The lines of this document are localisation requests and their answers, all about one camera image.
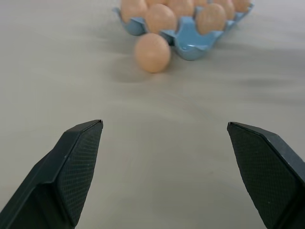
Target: textured grip pad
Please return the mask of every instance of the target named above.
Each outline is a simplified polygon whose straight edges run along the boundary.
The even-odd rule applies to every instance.
[[[81,134],[58,176],[57,190],[73,226],[80,219],[93,178],[102,132],[100,125]]]
[[[301,183],[259,134],[228,125],[245,187],[267,228],[277,228]]]

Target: egg carton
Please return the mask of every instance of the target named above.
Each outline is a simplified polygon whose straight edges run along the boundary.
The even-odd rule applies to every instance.
[[[203,7],[196,7],[194,17],[181,17],[179,19],[179,29],[162,30],[160,34],[164,37],[170,46],[173,46],[180,57],[187,61],[194,61],[204,57],[214,44],[225,35],[231,28],[242,20],[254,8],[251,3],[246,13],[235,13],[233,21],[227,21],[224,31],[212,31],[205,35],[200,35],[196,28],[195,17],[203,10]],[[141,36],[148,33],[149,30],[145,24],[145,19],[142,17],[131,18],[128,23],[123,22],[121,11],[119,8],[112,10],[115,12],[125,30],[133,36]]]

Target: blue egg carton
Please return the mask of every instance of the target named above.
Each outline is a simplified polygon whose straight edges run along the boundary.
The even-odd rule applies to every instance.
[[[214,44],[231,28],[242,20],[247,14],[254,8],[254,4],[251,4],[247,13],[235,13],[233,21],[227,21],[224,31],[212,31],[205,35],[200,35],[197,32],[195,16],[203,7],[196,7],[194,17],[181,17],[179,19],[179,29],[174,30],[162,30],[160,35],[164,37],[169,45],[173,46],[183,59],[187,61],[194,61],[202,58],[211,50]],[[149,30],[146,26],[145,20],[142,17],[131,18],[128,23],[124,23],[121,18],[121,11],[119,8],[114,8],[113,11],[118,15],[122,26],[125,30],[133,36],[141,36],[148,33]]]

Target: table surface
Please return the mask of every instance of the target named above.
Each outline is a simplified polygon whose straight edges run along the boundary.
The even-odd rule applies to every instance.
[[[103,119],[78,228],[265,228],[226,126],[305,158],[305,3],[255,4],[206,58],[150,75],[117,0],[0,1],[0,208],[66,129]]]

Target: egg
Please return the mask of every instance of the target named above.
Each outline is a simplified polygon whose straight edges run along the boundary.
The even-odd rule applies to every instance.
[[[226,23],[224,8],[216,3],[209,4],[197,14],[195,22],[201,35],[211,31],[223,31]]]
[[[195,12],[193,0],[169,0],[167,6],[172,9],[176,17],[192,17]]]
[[[251,0],[232,0],[236,12],[247,13],[250,7]]]
[[[166,5],[168,0],[146,0],[148,7],[151,7],[154,4]]]
[[[208,4],[208,0],[193,0],[194,6],[205,7]]]
[[[149,73],[163,71],[171,59],[171,49],[167,41],[155,33],[141,36],[134,48],[138,65]]]
[[[122,21],[128,23],[133,17],[144,17],[148,10],[145,0],[122,0]]]
[[[234,20],[235,18],[235,7],[232,0],[214,0],[213,3],[219,4],[224,8],[227,16],[227,20]]]
[[[149,32],[159,33],[161,30],[177,29],[177,18],[173,11],[164,5],[151,6],[145,15],[145,22]]]

